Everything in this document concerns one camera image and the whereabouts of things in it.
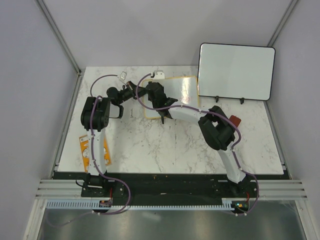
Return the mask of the yellow framed whiteboard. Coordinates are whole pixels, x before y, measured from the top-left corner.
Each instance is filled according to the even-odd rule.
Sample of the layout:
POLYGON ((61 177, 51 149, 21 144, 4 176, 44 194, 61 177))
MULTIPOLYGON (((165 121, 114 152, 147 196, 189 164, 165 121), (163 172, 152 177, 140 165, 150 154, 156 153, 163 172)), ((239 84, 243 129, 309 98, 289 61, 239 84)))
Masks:
POLYGON ((178 76, 164 79, 143 80, 141 85, 146 87, 149 82, 158 82, 164 87, 167 97, 177 99, 183 104, 199 107, 198 80, 196 76, 178 76))

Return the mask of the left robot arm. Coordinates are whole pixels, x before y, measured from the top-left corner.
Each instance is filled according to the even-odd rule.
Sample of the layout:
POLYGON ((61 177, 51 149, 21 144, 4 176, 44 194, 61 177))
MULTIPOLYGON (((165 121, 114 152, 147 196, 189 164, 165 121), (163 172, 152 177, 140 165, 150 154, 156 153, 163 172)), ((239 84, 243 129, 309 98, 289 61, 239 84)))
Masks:
POLYGON ((106 91, 106 97, 89 96, 84 104, 80 121, 87 131, 88 146, 88 168, 87 176, 83 179, 82 195, 104 197, 111 193, 112 187, 109 181, 103 177, 107 172, 105 161, 105 130, 110 121, 111 105, 118 107, 118 119, 122 118, 124 107, 122 103, 130 99, 138 99, 147 94, 144 87, 136 86, 128 81, 121 90, 110 87, 106 91))

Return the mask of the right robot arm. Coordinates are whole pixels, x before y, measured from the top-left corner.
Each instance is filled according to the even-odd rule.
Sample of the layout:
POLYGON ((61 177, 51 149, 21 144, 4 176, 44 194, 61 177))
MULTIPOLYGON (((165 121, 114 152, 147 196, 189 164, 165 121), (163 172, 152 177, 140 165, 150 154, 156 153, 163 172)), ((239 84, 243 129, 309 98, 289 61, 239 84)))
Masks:
POLYGON ((167 97, 164 87, 150 81, 146 85, 148 100, 152 108, 164 118, 186 121, 198 125, 207 145, 216 150, 224 164, 229 184, 229 192, 240 197, 247 191, 248 178, 236 156, 234 132, 239 132, 241 120, 234 115, 227 118, 222 109, 213 106, 203 111, 181 101, 167 97))

